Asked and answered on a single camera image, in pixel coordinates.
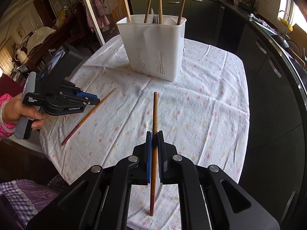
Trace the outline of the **person's left hand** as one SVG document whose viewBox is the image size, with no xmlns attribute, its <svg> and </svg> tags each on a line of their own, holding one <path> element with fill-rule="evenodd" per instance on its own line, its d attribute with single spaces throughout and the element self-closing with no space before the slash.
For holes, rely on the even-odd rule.
<svg viewBox="0 0 307 230">
<path fill-rule="evenodd" d="M 33 130 L 40 129 L 49 117 L 46 113 L 39 112 L 35 107 L 22 103 L 22 94 L 9 100 L 3 107 L 2 119 L 8 124 L 17 124 L 20 116 L 34 119 L 31 125 Z"/>
</svg>

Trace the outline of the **pink sleeve forearm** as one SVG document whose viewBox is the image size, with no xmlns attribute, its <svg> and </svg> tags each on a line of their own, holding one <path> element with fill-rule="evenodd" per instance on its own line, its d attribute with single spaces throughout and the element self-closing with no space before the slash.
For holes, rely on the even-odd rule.
<svg viewBox="0 0 307 230">
<path fill-rule="evenodd" d="M 0 128 L 0 136 L 1 140 L 10 137 L 15 133 L 15 124 L 8 124 L 3 120 L 3 109 L 4 106 L 8 103 L 9 100 L 12 99 L 12 96 L 9 94 L 4 94 L 1 96 L 1 128 Z"/>
</svg>

